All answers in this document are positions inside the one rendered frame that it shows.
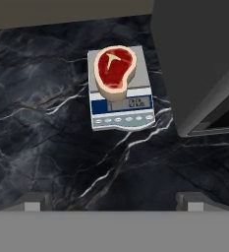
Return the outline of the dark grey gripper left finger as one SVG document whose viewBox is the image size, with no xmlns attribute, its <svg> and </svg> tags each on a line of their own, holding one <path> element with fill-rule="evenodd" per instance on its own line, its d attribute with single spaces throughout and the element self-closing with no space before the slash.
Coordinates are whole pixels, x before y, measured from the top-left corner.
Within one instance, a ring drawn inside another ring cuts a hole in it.
<svg viewBox="0 0 229 252">
<path fill-rule="evenodd" d="M 45 192 L 28 192 L 4 211 L 44 212 L 51 210 L 51 196 Z"/>
</svg>

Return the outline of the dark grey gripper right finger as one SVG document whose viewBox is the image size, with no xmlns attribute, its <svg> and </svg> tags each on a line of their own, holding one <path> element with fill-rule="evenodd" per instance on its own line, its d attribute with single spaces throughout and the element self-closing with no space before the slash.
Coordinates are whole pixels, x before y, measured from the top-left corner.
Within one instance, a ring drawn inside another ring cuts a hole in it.
<svg viewBox="0 0 229 252">
<path fill-rule="evenodd" d="M 177 211 L 185 212 L 212 212 L 228 211 L 229 207 L 215 203 L 201 192 L 179 192 L 176 195 Z"/>
</svg>

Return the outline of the red raw steak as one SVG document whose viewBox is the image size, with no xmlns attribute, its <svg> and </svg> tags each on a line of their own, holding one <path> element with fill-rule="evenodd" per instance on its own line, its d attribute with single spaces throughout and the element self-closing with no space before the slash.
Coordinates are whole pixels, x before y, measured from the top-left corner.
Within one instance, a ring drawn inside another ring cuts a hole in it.
<svg viewBox="0 0 229 252">
<path fill-rule="evenodd" d="M 109 101 L 125 99 L 136 69 L 137 55 L 130 47 L 113 45 L 101 49 L 93 63 L 100 94 Z"/>
</svg>

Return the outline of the grey digital kitchen scale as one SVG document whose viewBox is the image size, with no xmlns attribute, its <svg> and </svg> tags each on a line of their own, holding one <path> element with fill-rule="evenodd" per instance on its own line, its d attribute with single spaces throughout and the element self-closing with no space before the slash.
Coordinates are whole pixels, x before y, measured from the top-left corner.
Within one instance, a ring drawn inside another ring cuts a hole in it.
<svg viewBox="0 0 229 252">
<path fill-rule="evenodd" d="M 135 77 L 128 85 L 127 96 L 121 101 L 108 101 L 98 91 L 93 73 L 93 61 L 98 50 L 87 54 L 88 96 L 91 129 L 140 131 L 155 122 L 152 91 L 145 65 L 143 48 L 131 46 L 137 55 Z"/>
</svg>

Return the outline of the dark grey fridge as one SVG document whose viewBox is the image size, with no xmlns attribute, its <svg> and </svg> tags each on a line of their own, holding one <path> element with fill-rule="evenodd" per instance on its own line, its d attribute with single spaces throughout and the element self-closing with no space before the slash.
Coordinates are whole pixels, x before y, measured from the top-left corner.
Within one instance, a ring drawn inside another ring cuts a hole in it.
<svg viewBox="0 0 229 252">
<path fill-rule="evenodd" d="M 229 0 L 154 0 L 151 34 L 178 134 L 229 133 Z"/>
</svg>

